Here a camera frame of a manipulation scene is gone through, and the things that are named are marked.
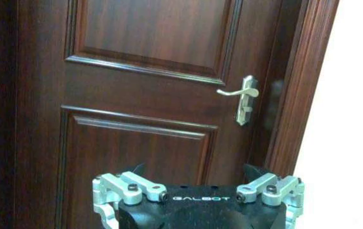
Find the door handle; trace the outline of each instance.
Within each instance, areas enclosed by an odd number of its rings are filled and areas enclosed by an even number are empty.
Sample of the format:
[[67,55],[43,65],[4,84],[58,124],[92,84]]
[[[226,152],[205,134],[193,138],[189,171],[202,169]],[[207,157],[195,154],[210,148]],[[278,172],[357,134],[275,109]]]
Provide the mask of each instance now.
[[221,89],[217,91],[225,96],[241,95],[237,113],[237,122],[239,123],[239,125],[245,125],[247,122],[250,122],[251,119],[254,99],[259,96],[257,84],[257,79],[251,75],[249,75],[243,80],[243,87],[239,91],[225,92]]

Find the metal bracket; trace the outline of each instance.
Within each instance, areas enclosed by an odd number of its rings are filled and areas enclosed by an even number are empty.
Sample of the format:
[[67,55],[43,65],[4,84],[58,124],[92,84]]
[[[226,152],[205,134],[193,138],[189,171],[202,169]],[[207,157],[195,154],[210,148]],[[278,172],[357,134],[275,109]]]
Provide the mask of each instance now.
[[92,180],[94,211],[100,214],[106,229],[118,229],[119,222],[115,211],[123,200],[127,205],[142,202],[143,194],[154,202],[166,201],[168,198],[167,188],[156,184],[132,172],[112,175],[107,173]]
[[238,186],[238,202],[253,203],[262,193],[262,201],[269,206],[286,204],[286,229],[294,229],[297,218],[303,214],[305,183],[297,177],[285,179],[267,173],[251,183]]
[[242,90],[235,92],[225,92],[223,90],[218,90],[217,92],[225,96],[241,95],[239,105],[238,105],[238,113],[237,113],[237,122],[239,125],[245,125],[250,122],[251,112],[253,112],[253,104],[254,98],[258,97],[259,91],[257,88],[258,81],[257,79],[249,75],[243,80]]

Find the raised door panel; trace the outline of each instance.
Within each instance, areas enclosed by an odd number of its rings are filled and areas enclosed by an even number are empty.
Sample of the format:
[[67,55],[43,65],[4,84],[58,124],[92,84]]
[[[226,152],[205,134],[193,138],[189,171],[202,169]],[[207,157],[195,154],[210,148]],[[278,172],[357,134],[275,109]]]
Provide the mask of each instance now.
[[160,183],[206,181],[215,126],[66,106],[62,117],[62,228],[92,228],[99,224],[91,204],[91,181],[99,174],[115,174],[144,163],[143,176]]
[[67,60],[225,84],[242,0],[71,0]]

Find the bolt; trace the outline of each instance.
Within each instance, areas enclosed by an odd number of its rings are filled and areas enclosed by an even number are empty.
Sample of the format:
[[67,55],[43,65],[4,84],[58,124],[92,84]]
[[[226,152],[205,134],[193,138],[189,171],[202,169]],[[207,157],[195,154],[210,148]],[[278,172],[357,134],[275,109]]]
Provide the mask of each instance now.
[[130,184],[128,190],[136,192],[138,191],[138,184]]
[[162,192],[159,195],[159,201],[166,202],[168,200],[168,193],[167,192]]
[[246,201],[246,197],[245,197],[245,195],[241,192],[238,192],[237,199],[238,199],[239,203],[243,203]]
[[277,194],[277,192],[278,192],[277,186],[275,186],[275,185],[269,185],[269,186],[266,187],[266,191],[267,191],[269,193]]

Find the door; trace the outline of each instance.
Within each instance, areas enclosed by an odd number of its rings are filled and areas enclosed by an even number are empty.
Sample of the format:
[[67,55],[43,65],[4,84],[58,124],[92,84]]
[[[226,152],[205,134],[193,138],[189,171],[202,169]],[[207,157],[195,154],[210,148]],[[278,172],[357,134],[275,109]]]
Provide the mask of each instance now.
[[98,228],[92,178],[140,163],[160,183],[243,181],[257,119],[217,90],[253,75],[263,96],[281,5],[19,1],[16,228]]

